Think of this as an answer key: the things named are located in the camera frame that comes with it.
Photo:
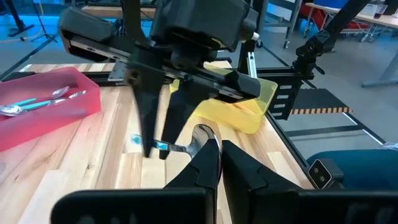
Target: yellow plastic bin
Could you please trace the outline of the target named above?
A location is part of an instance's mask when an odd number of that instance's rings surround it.
[[[230,72],[230,70],[211,65],[205,65],[205,68],[222,75]],[[261,78],[259,78],[259,81],[261,94],[257,99],[239,103],[224,103],[219,100],[209,99],[200,103],[193,113],[217,123],[227,124],[246,134],[254,134],[259,129],[261,121],[264,119],[264,114],[278,87],[275,82]],[[174,80],[170,85],[171,93],[178,89],[179,83],[179,80]]]

